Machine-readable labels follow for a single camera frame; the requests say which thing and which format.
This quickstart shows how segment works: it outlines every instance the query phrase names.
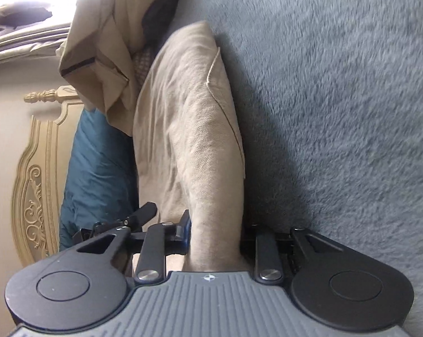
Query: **metal rivet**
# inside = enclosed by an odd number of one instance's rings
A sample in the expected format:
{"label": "metal rivet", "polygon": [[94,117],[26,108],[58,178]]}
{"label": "metal rivet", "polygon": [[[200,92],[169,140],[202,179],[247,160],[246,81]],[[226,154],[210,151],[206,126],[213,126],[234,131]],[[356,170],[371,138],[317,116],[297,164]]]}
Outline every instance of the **metal rivet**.
{"label": "metal rivet", "polygon": [[158,272],[155,270],[143,270],[138,273],[137,277],[141,281],[154,281],[158,278]]}
{"label": "metal rivet", "polygon": [[260,272],[260,277],[263,280],[274,281],[280,279],[282,277],[282,273],[279,270],[268,269]]}

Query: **logo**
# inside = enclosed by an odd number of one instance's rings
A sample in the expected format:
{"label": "logo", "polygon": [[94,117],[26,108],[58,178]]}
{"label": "logo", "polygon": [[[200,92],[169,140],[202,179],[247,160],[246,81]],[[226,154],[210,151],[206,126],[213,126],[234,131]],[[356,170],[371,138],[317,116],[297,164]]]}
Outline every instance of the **logo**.
{"label": "logo", "polygon": [[216,279],[216,276],[212,275],[212,274],[208,274],[208,275],[204,276],[204,280],[206,280],[208,282],[213,281],[214,279]]}

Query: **carved wooden headboard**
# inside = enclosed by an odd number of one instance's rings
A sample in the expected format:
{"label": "carved wooden headboard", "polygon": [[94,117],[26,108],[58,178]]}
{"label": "carved wooden headboard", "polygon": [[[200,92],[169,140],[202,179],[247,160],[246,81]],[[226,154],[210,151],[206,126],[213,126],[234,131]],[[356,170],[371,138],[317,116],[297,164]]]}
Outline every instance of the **carved wooden headboard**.
{"label": "carved wooden headboard", "polygon": [[32,117],[29,144],[17,169],[12,194],[12,235],[23,266],[59,249],[59,216],[73,138],[84,105],[71,86],[33,92],[24,101],[58,101],[60,117]]}

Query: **wall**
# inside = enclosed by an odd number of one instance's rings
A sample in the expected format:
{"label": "wall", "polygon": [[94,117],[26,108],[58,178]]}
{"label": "wall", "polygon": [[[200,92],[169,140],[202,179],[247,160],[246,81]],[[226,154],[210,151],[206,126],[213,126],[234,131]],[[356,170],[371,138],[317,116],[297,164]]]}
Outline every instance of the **wall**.
{"label": "wall", "polygon": [[58,103],[26,104],[23,96],[66,85],[57,70],[58,58],[21,60],[0,65],[0,337],[14,328],[3,299],[9,278],[21,268],[13,244],[10,217],[13,182],[29,136],[31,116],[55,119]]}

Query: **gray ridged plate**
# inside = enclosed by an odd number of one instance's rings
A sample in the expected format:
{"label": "gray ridged plate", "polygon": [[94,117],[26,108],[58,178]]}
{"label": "gray ridged plate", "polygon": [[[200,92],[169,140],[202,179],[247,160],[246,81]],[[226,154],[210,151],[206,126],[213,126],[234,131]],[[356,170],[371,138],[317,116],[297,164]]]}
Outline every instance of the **gray ridged plate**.
{"label": "gray ridged plate", "polygon": [[[13,337],[42,337],[20,327]],[[300,312],[281,287],[255,282],[246,272],[174,272],[168,281],[136,290],[114,318],[76,337],[409,337],[399,327],[347,333]]]}

